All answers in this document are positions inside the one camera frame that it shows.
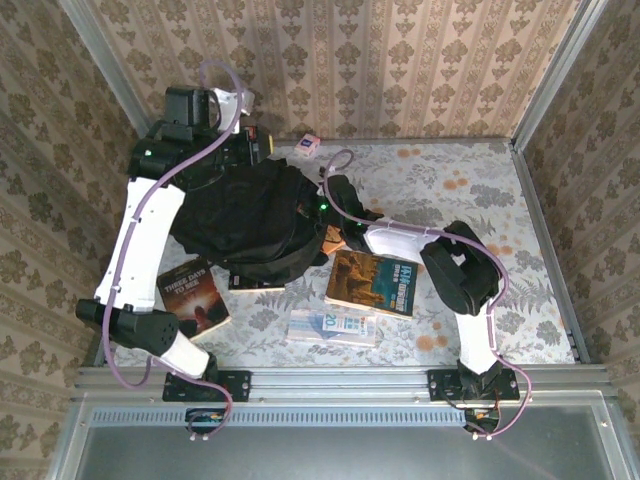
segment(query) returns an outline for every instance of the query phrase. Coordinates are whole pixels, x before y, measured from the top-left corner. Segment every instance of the book cover illustration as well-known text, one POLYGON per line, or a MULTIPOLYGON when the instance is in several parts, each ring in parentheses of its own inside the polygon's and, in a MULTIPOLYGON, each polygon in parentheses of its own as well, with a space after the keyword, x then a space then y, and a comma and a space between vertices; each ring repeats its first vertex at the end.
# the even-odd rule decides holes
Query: book cover illustration
POLYGON ((411 318, 417 274, 417 263, 341 250, 325 301, 411 318))
POLYGON ((340 229, 329 225, 327 228, 327 235, 324 237, 324 243, 322 244, 322 253, 330 255, 336 250, 340 250, 346 245, 346 242, 340 236, 340 229))
POLYGON ((235 273, 229 274, 230 293, 282 292, 283 290, 284 285, 282 284, 265 283, 235 273))
POLYGON ((287 339, 321 344, 374 347, 376 344, 376 317, 375 315, 345 315, 293 310, 289 319, 287 339))
POLYGON ((187 338, 198 338, 231 319, 202 258, 163 273, 157 284, 165 309, 176 314, 180 331, 187 338))

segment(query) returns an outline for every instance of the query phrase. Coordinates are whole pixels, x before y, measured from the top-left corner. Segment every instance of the damask wallpaper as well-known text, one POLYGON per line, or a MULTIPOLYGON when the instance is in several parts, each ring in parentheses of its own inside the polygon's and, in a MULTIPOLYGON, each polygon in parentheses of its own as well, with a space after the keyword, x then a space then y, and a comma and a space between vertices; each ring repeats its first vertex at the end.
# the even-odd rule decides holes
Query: damask wallpaper
POLYGON ((640 2, 609 2, 525 156, 590 353, 640 447, 640 2))
MULTIPOLYGON (((149 118, 221 59, 276 137, 510 137, 576 0, 90 0, 149 118)), ((221 73, 207 83, 228 84, 221 73)))
POLYGON ((0 478, 44 478, 134 132, 55 1, 0 2, 0 478))

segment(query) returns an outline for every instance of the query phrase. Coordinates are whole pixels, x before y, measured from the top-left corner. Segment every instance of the small pink box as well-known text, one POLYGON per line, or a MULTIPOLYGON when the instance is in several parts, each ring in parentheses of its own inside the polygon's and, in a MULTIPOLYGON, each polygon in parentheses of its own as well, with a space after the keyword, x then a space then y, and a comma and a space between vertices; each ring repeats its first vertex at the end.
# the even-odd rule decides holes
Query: small pink box
POLYGON ((307 133, 300 139, 295 147, 295 151, 300 153, 301 155, 304 155, 305 157, 312 157, 316 153, 316 150, 319 146, 320 139, 315 135, 307 133))

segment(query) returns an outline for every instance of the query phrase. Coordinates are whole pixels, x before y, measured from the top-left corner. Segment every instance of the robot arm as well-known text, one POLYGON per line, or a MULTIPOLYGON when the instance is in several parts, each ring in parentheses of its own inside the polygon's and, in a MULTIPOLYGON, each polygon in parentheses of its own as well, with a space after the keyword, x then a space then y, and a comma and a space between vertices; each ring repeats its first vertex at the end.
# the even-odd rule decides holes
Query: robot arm
MULTIPOLYGON (((138 141, 132 152, 128 173, 127 207, 107 272, 92 300, 80 300, 76 316, 102 329, 107 301, 114 287, 116 265, 134 211, 158 179, 182 162, 193 158, 219 137, 220 130, 231 131, 236 110, 245 114, 251 109, 253 96, 215 89, 169 87, 165 94, 165 117, 156 122, 149 134, 138 141), (209 107, 218 106, 218 119, 212 123, 209 107)), ((178 318, 169 312, 153 309, 155 283, 162 253, 173 220, 182 206, 185 191, 215 181, 226 166, 254 164, 272 153, 271 136, 257 127, 233 125, 235 135, 197 165, 180 171, 155 191, 145 204, 136 225, 136 233, 127 246, 118 289, 112 305, 109 337, 128 348, 139 348, 160 359, 175 372, 187 377, 216 383, 217 364, 213 355, 194 345, 180 332, 178 318)))
MULTIPOLYGON (((76 316, 93 327, 99 328, 102 324, 104 306, 113 283, 115 262, 119 257, 131 214, 153 183, 154 180, 141 177, 129 181, 127 208, 107 273, 98 286, 94 299, 78 302, 76 316)), ((173 313, 153 309, 162 252, 184 196, 179 188, 167 185, 158 190, 145 206, 125 257, 109 333, 111 339, 118 344, 142 349, 189 377, 214 377, 217 373, 215 368, 212 370, 215 358, 191 343, 180 332, 178 318, 173 313)))
MULTIPOLYGON (((455 221, 446 232, 480 243, 471 228, 455 221)), ((496 363, 495 333, 487 322, 488 302, 498 294, 500 273, 481 252, 462 243, 391 226, 370 226, 365 241, 372 253, 421 263, 438 295, 456 316, 460 364, 482 377, 496 363)))

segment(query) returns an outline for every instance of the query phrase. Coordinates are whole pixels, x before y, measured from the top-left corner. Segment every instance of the black bag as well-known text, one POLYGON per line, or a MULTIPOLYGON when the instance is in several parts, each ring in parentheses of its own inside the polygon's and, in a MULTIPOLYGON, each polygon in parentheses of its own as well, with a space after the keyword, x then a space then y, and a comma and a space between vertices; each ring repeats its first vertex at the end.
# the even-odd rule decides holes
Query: black bag
POLYGON ((318 187, 284 160, 230 167, 187 193, 171 233, 187 253, 267 283, 287 283, 327 261, 318 187))

